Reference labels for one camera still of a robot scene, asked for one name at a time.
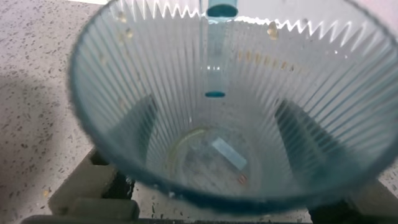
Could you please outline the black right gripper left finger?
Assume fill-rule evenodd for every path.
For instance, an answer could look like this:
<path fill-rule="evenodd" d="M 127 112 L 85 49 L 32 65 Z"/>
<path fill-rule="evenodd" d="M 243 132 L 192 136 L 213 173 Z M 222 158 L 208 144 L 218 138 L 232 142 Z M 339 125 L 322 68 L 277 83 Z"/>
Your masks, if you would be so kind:
<path fill-rule="evenodd" d="M 51 196 L 53 222 L 131 222 L 139 206 L 132 199 L 135 178 L 147 162 L 157 106 L 152 95 L 136 102 L 108 131 L 83 127 L 95 148 Z"/>

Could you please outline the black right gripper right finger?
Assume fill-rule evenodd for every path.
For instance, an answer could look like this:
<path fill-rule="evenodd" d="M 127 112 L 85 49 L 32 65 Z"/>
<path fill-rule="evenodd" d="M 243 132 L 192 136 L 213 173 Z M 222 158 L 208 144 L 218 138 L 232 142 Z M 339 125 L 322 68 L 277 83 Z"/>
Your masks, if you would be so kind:
<path fill-rule="evenodd" d="M 359 170 L 347 147 L 294 102 L 282 100 L 274 117 L 293 176 L 305 190 Z M 308 212 L 313 223 L 397 223 L 397 198 L 373 180 L 337 201 L 309 206 Z"/>

